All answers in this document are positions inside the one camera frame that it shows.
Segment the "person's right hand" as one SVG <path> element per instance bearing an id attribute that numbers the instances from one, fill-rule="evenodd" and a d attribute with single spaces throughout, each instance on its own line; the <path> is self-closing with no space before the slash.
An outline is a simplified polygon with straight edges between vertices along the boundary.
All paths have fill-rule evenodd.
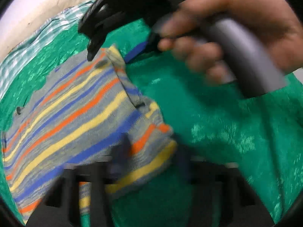
<path id="1" fill-rule="evenodd" d="M 231 82 L 234 77 L 222 61 L 220 46 L 185 36 L 200 19 L 221 12 L 254 32 L 285 74 L 302 67 L 302 23 L 285 0 L 185 0 L 162 26 L 159 50 L 171 50 L 211 82 Z"/>

